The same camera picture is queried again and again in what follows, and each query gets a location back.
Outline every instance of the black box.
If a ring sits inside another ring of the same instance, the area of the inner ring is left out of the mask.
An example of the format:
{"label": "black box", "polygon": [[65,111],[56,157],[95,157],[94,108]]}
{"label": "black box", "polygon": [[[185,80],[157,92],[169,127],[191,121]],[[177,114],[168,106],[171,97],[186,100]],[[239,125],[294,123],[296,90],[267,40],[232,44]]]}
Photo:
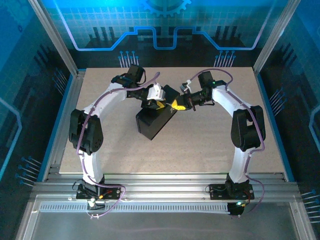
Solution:
{"label": "black box", "polygon": [[[174,90],[169,85],[165,85],[163,90],[165,92],[165,100],[169,104],[180,95],[178,91]],[[143,108],[135,116],[139,133],[152,140],[176,112],[177,110],[171,108],[170,105],[166,105],[159,110]]]}

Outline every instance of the black mounting plate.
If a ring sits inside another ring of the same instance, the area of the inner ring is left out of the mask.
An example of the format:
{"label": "black mounting plate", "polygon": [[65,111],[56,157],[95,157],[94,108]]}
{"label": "black mounting plate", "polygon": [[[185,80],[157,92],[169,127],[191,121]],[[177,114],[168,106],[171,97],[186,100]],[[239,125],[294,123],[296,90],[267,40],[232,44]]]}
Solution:
{"label": "black mounting plate", "polygon": [[[99,198],[101,200],[107,200],[107,199],[113,199],[118,200],[121,195],[121,188],[120,187],[104,187],[103,192],[101,193],[103,195],[102,198]],[[98,198],[98,196],[92,195],[92,192],[85,191],[82,184],[79,184],[78,189],[76,191],[76,199],[77,200],[90,200],[92,197]]]}
{"label": "black mounting plate", "polygon": [[210,200],[247,200],[250,195],[250,200],[255,199],[254,190],[252,185],[248,185],[248,191],[246,193],[239,192],[236,197],[230,197],[224,184],[210,184],[207,186],[206,191],[210,194]]}

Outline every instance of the gear graphic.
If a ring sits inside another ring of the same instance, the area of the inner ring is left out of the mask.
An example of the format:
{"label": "gear graphic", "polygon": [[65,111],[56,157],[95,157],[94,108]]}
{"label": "gear graphic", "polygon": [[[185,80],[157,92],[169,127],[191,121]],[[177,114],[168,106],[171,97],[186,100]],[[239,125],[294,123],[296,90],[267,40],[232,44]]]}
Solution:
{"label": "gear graphic", "polygon": [[150,14],[156,14],[157,17],[163,16],[171,16],[174,14],[180,14],[181,10],[186,10],[186,5],[191,4],[191,0],[164,0],[162,1],[162,5],[158,5],[154,2],[161,2],[155,0],[142,0],[141,3],[144,7],[144,10],[149,10]]}
{"label": "gear graphic", "polygon": [[23,24],[29,15],[27,0],[0,0],[0,7],[6,7],[19,25]]}

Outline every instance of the beige work surface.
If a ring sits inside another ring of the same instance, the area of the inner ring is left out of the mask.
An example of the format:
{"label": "beige work surface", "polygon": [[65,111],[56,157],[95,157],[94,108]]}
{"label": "beige work surface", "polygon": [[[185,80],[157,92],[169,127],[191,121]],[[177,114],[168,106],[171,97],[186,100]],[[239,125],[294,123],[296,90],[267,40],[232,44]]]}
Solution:
{"label": "beige work surface", "polygon": [[[147,79],[160,72],[157,82],[179,90],[179,86],[205,67],[146,68]],[[229,85],[241,99],[264,108],[251,67],[225,68],[233,76]],[[105,91],[111,79],[125,68],[88,68],[77,103],[83,109]],[[228,82],[230,77],[212,71],[215,80]],[[199,91],[198,78],[192,81],[193,92]],[[196,111],[178,111],[163,129],[149,140],[138,132],[136,114],[141,101],[127,98],[102,123],[103,145],[98,152],[104,173],[227,173],[234,158],[230,131],[232,118],[218,103],[197,106]],[[255,153],[250,162],[253,173],[284,172],[281,156],[264,111],[265,151]],[[68,141],[60,168],[61,173],[82,173],[81,163]]]}

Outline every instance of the yellow object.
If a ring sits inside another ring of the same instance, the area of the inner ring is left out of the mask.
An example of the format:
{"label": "yellow object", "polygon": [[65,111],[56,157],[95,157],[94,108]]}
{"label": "yellow object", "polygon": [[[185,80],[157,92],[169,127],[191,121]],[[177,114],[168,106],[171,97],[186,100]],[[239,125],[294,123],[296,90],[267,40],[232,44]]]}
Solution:
{"label": "yellow object", "polygon": [[165,107],[165,105],[162,104],[162,102],[160,101],[156,101],[156,104],[158,105],[159,108],[157,109],[163,109]]}
{"label": "yellow object", "polygon": [[179,106],[177,103],[177,100],[174,100],[173,103],[171,104],[171,107],[175,110],[186,110],[185,106]]}

